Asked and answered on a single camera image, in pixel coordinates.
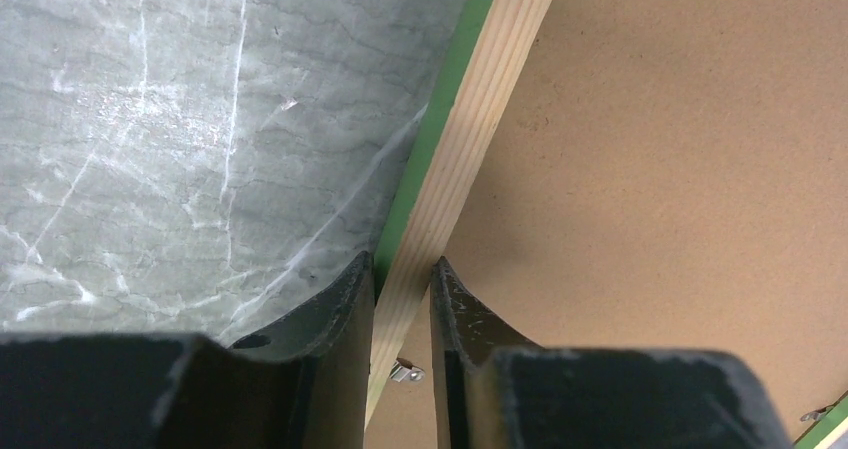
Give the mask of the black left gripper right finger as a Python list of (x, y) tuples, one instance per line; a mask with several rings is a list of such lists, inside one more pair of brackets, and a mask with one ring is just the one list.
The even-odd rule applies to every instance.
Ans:
[(787, 448), (759, 379), (735, 356), (546, 348), (476, 298), (446, 259), (430, 281), (441, 448)]

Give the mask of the wooden picture frame green inlay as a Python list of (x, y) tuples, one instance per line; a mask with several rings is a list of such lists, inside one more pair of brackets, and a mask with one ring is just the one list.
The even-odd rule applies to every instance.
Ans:
[(374, 255), (371, 419), (552, 0), (466, 0)]

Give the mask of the brown mdf backing board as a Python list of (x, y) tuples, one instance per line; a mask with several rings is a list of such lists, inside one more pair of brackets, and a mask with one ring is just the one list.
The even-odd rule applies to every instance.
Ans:
[(540, 344), (739, 357), (798, 439), (847, 391), (847, 0), (552, 0), (441, 256)]

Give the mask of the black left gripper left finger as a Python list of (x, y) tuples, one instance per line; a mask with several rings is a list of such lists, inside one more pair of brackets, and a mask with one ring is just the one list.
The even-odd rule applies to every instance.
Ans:
[(5, 448), (360, 448), (372, 258), (223, 346), (199, 333), (9, 333)]

